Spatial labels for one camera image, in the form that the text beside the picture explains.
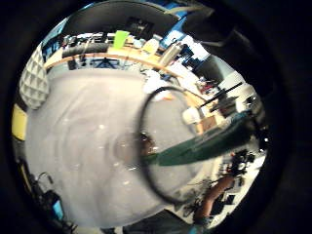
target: person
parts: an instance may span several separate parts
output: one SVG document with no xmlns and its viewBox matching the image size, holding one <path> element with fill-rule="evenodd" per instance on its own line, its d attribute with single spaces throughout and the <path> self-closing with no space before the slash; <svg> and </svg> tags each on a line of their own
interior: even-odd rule
<svg viewBox="0 0 312 234">
<path fill-rule="evenodd" d="M 222 177 L 218 183 L 207 190 L 201 206 L 195 211 L 193 223 L 186 223 L 177 215 L 163 210 L 154 216 L 145 218 L 137 223 L 124 226 L 124 234 L 201 234 L 210 233 L 207 229 L 214 201 L 234 181 L 233 175 Z M 114 229 L 101 229 L 102 233 L 114 234 Z"/>
</svg>

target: office desk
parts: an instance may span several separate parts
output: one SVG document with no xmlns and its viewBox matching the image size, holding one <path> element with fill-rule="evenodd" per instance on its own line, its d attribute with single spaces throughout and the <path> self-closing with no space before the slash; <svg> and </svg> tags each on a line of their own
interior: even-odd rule
<svg viewBox="0 0 312 234">
<path fill-rule="evenodd" d="M 46 69 L 49 69 L 60 63 L 79 58 L 79 55 L 74 56 L 74 57 L 62 58 L 61 54 L 62 54 L 62 48 L 60 48 L 50 58 L 48 58 L 48 60 L 46 61 L 44 65 Z M 142 64 L 149 65 L 154 68 L 163 70 L 165 72 L 168 72 L 169 74 L 171 74 L 172 76 L 176 78 L 183 78 L 186 80 L 191 80 L 192 82 L 194 82 L 197 79 L 196 75 L 192 73 L 191 71 L 189 71 L 183 65 L 175 63 L 174 65 L 165 67 L 158 62 L 160 59 L 159 56 L 152 56 L 150 58 L 147 58 L 141 54 L 139 49 L 136 49 L 136 48 L 123 47 L 122 49 L 115 49 L 113 47 L 109 47 L 106 53 L 85 54 L 85 57 L 86 58 L 127 59 L 127 60 L 140 62 Z"/>
</svg>

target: person's arm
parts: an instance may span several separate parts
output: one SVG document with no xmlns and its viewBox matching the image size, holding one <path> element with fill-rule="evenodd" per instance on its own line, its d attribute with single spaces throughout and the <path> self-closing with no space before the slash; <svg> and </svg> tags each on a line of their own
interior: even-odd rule
<svg viewBox="0 0 312 234">
<path fill-rule="evenodd" d="M 207 224 L 215 199 L 218 198 L 225 191 L 225 189 L 232 184 L 233 180 L 233 176 L 225 176 L 221 178 L 214 187 L 207 191 L 201 207 L 194 214 L 195 224 Z"/>
</svg>

